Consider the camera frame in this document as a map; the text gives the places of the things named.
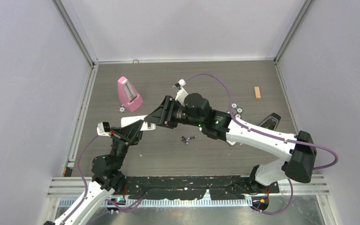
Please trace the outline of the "large white remote control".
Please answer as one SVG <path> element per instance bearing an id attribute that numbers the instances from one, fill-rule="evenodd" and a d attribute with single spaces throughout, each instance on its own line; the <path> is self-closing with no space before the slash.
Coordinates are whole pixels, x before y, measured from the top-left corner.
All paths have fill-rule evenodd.
<path id="1" fill-rule="evenodd" d="M 134 122 L 139 120 L 144 120 L 147 115 L 140 115 L 140 116 L 130 116 L 130 117 L 123 117 L 121 118 L 121 127 L 128 126 Z M 156 129 L 156 125 L 149 122 L 143 122 L 140 131 L 152 131 Z"/>

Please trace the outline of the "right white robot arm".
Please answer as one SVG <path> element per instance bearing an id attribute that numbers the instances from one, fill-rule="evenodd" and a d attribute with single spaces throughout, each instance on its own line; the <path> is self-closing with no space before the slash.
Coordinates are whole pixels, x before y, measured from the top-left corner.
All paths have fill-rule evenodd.
<path id="1" fill-rule="evenodd" d="M 187 95 L 183 103 L 166 96 L 144 120 L 170 129 L 179 123 L 199 127 L 208 138 L 243 143 L 277 156 L 276 161 L 253 168 L 249 187 L 254 192 L 262 192 L 278 180 L 309 183 L 312 179 L 316 148 L 312 146 L 309 133 L 279 133 L 247 123 L 229 113 L 212 109 L 209 101 L 198 93 Z"/>

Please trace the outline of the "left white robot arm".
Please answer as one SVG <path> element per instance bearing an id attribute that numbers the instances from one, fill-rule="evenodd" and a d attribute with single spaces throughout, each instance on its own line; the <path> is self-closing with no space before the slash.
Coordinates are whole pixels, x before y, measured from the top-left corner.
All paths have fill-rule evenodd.
<path id="1" fill-rule="evenodd" d="M 91 181 L 87 183 L 82 177 L 85 185 L 83 193 L 61 216 L 54 221 L 45 221 L 45 225 L 85 225 L 110 195 L 120 194 L 124 190 L 126 176 L 120 168 L 129 147 L 141 140 L 143 124 L 143 120 L 125 127 L 111 127 L 108 122 L 98 124 L 97 136 L 112 139 L 111 152 L 93 159 Z"/>

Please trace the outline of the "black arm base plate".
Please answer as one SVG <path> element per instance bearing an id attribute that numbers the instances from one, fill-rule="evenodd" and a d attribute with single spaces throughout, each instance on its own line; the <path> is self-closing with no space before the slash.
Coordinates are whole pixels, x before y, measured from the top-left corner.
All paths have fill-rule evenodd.
<path id="1" fill-rule="evenodd" d="M 121 176 L 114 193 L 138 200 L 200 200 L 206 192 L 212 200 L 240 200 L 245 195 L 278 193 L 277 182 L 260 185 L 248 176 Z"/>

